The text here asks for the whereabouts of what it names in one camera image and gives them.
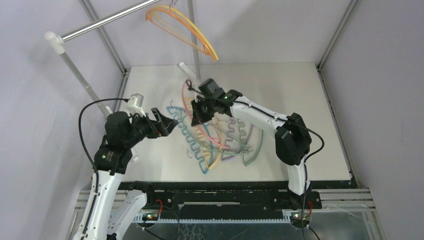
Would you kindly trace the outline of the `pink hanger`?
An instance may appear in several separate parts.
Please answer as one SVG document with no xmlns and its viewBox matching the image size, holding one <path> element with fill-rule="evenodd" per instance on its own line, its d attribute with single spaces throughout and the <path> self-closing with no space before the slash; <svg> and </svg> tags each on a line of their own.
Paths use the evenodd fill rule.
<svg viewBox="0 0 424 240">
<path fill-rule="evenodd" d="M 184 82 L 182 84 L 182 87 L 181 87 L 181 98 L 182 98 L 184 110 L 186 111 L 186 113 L 189 116 L 189 118 L 191 120 L 193 120 L 193 115 L 190 112 L 190 108 L 189 108 L 189 105 L 188 105 L 188 102 L 187 102 L 187 98 L 185 97 L 185 89 L 187 89 L 187 88 L 188 88 L 188 86 Z M 221 139 L 219 137 L 218 138 L 211 137 L 208 133 L 206 133 L 204 131 L 204 128 L 203 127 L 201 127 L 201 126 L 195 126 L 194 129 L 197 130 L 198 132 L 200 132 L 200 135 L 202 137 L 204 137 L 204 138 L 207 138 L 213 145 L 216 145 L 216 146 L 218 146 L 220 148 L 229 149 L 228 147 L 226 147 L 224 144 L 221 143 Z"/>
</svg>

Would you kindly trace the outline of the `teal wavy hanger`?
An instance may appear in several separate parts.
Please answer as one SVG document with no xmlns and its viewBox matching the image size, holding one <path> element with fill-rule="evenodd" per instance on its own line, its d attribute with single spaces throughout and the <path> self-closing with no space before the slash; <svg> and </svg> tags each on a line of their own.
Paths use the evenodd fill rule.
<svg viewBox="0 0 424 240">
<path fill-rule="evenodd" d="M 264 142 L 264 131 L 240 118 L 231 117 L 230 120 L 235 125 L 235 140 L 239 143 L 238 153 L 243 165 L 248 167 L 259 157 Z"/>
</svg>

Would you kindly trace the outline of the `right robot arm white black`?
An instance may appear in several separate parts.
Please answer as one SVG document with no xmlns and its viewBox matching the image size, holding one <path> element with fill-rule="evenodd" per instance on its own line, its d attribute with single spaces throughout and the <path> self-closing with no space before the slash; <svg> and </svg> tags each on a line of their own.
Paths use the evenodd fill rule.
<svg viewBox="0 0 424 240">
<path fill-rule="evenodd" d="M 302 208 L 308 203 L 306 191 L 309 182 L 305 163 L 312 138 L 300 115 L 274 112 L 239 91 L 224 91 L 212 78 L 202 82 L 197 89 L 191 80 L 186 80 L 185 84 L 189 91 L 196 94 L 190 103 L 192 126 L 209 122 L 215 114 L 221 114 L 252 124 L 273 137 L 275 154 L 287 167 L 288 190 L 291 192 L 289 203 L 295 208 Z"/>
</svg>

